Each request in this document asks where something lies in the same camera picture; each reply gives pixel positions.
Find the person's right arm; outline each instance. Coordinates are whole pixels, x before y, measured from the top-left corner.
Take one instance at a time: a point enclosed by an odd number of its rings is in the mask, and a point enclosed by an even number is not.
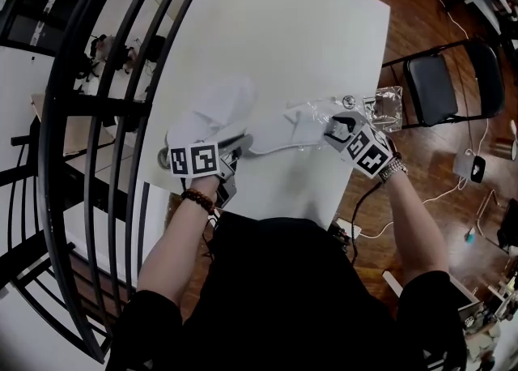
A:
[[[403,171],[386,182],[393,212],[397,251],[408,283],[428,271],[448,272],[448,251],[443,235],[421,203]]]

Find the beaded bracelet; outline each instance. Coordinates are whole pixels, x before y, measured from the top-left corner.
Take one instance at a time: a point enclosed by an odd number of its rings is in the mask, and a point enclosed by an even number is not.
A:
[[[214,203],[209,197],[202,194],[200,191],[189,188],[188,190],[185,190],[182,193],[181,197],[182,199],[187,198],[199,204],[200,206],[202,206],[204,210],[206,210],[209,213],[209,215],[214,214]]]

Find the white fabric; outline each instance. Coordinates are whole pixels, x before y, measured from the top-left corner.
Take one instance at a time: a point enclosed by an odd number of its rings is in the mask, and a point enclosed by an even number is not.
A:
[[[170,126],[168,146],[186,147],[206,141],[231,123],[244,120],[256,97],[253,82],[247,77],[231,77],[208,87],[190,111]]]
[[[316,100],[272,114],[247,129],[253,137],[250,152],[269,154],[288,147],[317,145],[329,119],[344,108],[330,100]]]

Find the black t-shirt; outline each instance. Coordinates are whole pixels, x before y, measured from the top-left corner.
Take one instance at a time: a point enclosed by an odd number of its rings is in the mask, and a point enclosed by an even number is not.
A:
[[[447,273],[407,284],[394,321],[312,221],[225,213],[210,249],[214,261],[191,317],[182,325],[172,301],[137,292],[115,326],[107,370],[426,370],[440,360],[444,370],[465,369]]]

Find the tabletop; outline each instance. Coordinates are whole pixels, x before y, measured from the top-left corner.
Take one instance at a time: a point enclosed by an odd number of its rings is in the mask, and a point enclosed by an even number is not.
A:
[[[193,0],[151,111],[138,177],[180,193],[157,163],[168,127],[210,82],[250,78],[257,102],[245,124],[288,103],[373,96],[390,9],[378,0]],[[327,228],[352,168],[331,147],[293,148],[238,163],[225,208],[254,219],[308,218]]]

